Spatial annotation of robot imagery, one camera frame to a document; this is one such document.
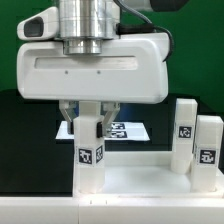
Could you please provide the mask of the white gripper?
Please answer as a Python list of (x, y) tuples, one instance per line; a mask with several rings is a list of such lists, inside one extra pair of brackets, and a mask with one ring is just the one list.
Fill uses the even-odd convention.
[(98, 55), (65, 55), (59, 41), (26, 43), (17, 55), (18, 90), (26, 99), (60, 100), (69, 134), (75, 101), (104, 102), (96, 136), (109, 137), (118, 102), (156, 104), (167, 97), (168, 47), (165, 33), (123, 35), (105, 41)]

